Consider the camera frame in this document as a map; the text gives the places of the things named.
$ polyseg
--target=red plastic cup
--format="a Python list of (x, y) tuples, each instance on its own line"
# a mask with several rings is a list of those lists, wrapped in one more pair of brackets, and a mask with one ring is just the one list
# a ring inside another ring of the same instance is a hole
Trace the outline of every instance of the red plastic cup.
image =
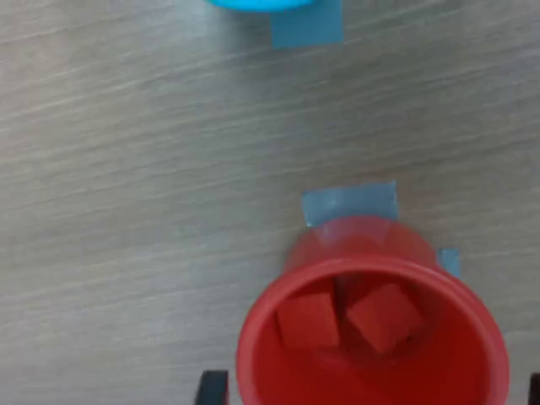
[[(422, 314), (424, 330), (381, 355), (341, 319), (337, 348), (286, 348), (277, 308), (329, 279), (345, 290), (399, 286)], [(245, 405), (503, 405), (509, 368), (489, 311), (439, 267), (435, 250), (403, 224), (360, 216), (327, 222), (299, 239), (283, 274), (246, 318), (236, 374)]]

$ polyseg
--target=blue lid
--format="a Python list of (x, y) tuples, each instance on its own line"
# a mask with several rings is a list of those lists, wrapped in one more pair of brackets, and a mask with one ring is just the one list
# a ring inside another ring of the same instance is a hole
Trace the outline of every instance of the blue lid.
[(298, 8), (313, 0), (210, 0), (216, 6), (240, 11), (275, 12)]

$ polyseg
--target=red cube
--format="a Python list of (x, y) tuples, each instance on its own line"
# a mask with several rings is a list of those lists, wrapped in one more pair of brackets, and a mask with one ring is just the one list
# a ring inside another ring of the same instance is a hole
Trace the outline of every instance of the red cube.
[(278, 308), (283, 344), (293, 349), (330, 348), (339, 345), (338, 322), (329, 292), (285, 300)]
[(420, 312), (393, 283), (370, 291), (352, 304), (347, 318), (379, 354), (392, 351), (424, 324)]

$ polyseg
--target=blue tape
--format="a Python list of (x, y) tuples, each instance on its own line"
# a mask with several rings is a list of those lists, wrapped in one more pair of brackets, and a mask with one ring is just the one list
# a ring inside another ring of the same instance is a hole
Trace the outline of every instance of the blue tape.
[(442, 247), (437, 249), (437, 262), (445, 268), (452, 276), (461, 277), (461, 263), (459, 251), (453, 247)]
[(315, 0), (294, 10), (274, 13), (272, 43), (276, 48), (343, 42), (342, 0)]
[(305, 192), (302, 208), (307, 226), (351, 215), (397, 219), (396, 182)]

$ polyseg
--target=table surface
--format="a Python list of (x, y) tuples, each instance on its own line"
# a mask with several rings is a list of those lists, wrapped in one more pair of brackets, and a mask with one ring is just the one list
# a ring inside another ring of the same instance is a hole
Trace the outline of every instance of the table surface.
[[(540, 370), (540, 2), (345, 0), (273, 50), (203, 0), (0, 4), (0, 393), (191, 405), (304, 229), (300, 194), (396, 180)], [(232, 386), (233, 404), (239, 404)]]

